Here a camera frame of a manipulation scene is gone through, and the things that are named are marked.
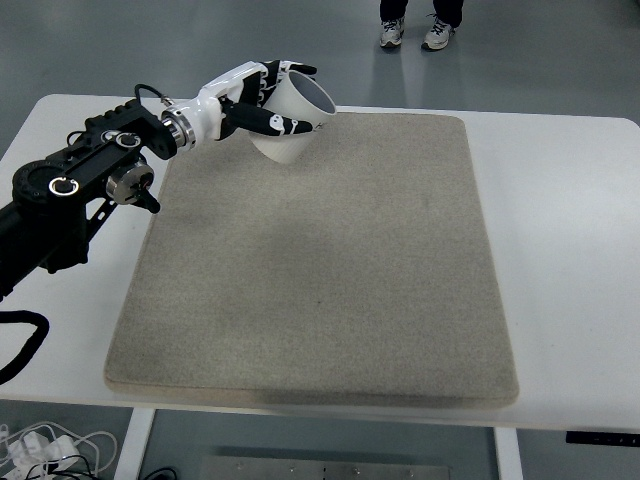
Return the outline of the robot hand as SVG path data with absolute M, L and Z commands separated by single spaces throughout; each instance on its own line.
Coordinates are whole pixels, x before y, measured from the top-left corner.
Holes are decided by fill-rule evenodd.
M 180 124 L 188 147 L 224 140 L 238 129 L 263 137 L 304 137 L 336 113 L 316 73 L 316 67 L 297 61 L 248 61 L 164 116 Z

